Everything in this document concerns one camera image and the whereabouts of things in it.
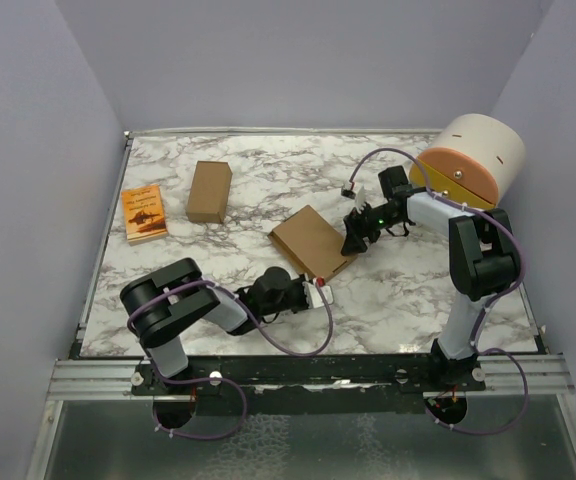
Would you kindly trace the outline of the brown cardboard box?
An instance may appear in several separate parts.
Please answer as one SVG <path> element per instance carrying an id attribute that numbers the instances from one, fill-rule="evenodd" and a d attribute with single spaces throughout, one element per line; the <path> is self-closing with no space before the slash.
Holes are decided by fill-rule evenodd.
<path id="1" fill-rule="evenodd" d="M 357 258 L 341 254 L 344 237 L 310 205 L 273 228 L 268 238 L 298 273 L 325 281 Z"/>

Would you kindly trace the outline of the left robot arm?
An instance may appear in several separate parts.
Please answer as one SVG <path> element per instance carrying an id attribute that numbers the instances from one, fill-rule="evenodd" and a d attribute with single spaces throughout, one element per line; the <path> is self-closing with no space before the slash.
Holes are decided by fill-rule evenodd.
<path id="1" fill-rule="evenodd" d="M 127 328 L 157 367 L 154 382 L 174 395 L 188 385 L 189 360 L 181 334 L 205 320 L 231 336 L 241 336 L 284 312 L 323 307 L 327 288 L 305 275 L 291 277 L 270 267 L 253 284 L 227 292 L 184 258 L 140 277 L 119 294 Z"/>

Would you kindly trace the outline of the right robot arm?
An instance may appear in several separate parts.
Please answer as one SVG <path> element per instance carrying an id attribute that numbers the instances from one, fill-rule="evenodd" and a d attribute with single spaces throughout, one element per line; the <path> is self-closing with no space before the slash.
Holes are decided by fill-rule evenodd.
<path id="1" fill-rule="evenodd" d="M 481 329 L 501 296 L 521 282 L 522 261 L 508 216 L 501 209 L 482 211 L 456 206 L 435 191 L 415 187 L 401 166 L 379 173 L 385 202 L 376 207 L 348 181 L 341 195 L 355 201 L 343 218 L 346 234 L 341 254 L 367 251 L 396 225 L 422 225 L 444 235 L 449 246 L 449 274 L 456 297 L 439 337 L 431 346 L 429 383 L 449 391 L 475 367 Z"/>

